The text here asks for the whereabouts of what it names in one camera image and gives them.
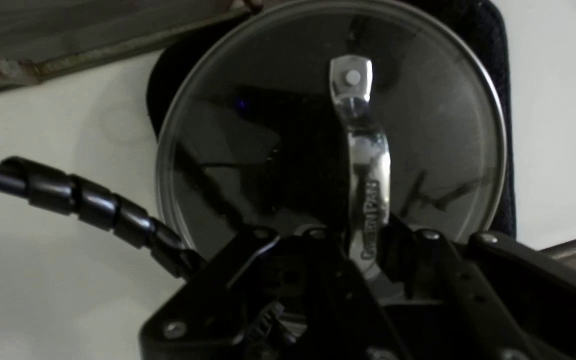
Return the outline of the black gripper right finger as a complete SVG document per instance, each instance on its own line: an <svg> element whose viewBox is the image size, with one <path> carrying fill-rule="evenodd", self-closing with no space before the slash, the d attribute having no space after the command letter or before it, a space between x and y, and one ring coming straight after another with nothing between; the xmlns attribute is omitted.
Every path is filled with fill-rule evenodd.
<svg viewBox="0 0 576 360"><path fill-rule="evenodd" d="M413 360L576 360L576 271L500 233L452 242L390 221L378 268Z"/></svg>

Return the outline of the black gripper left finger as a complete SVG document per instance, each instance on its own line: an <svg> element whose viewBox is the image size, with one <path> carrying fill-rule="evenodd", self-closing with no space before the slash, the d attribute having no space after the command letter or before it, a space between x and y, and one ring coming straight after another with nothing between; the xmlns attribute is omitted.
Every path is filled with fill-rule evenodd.
<svg viewBox="0 0 576 360"><path fill-rule="evenodd" d="M337 239L240 233L141 331L142 360L409 360Z"/></svg>

